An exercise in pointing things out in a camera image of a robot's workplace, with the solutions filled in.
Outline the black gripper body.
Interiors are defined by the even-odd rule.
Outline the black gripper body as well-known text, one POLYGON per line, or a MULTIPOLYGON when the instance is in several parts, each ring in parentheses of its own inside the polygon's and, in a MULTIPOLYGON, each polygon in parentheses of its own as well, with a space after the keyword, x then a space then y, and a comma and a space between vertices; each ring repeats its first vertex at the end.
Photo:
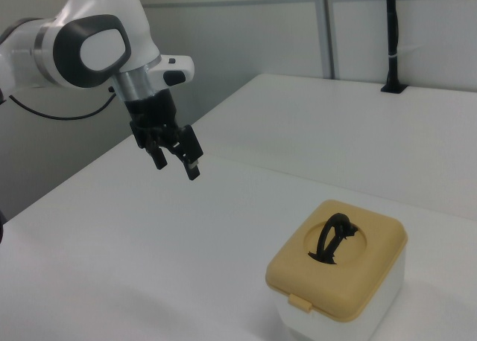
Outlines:
POLYGON ((177 109, 169 89, 163 89, 146 99, 125 102, 130 114, 130 128, 139 130, 160 128, 172 132, 178 130, 177 109))

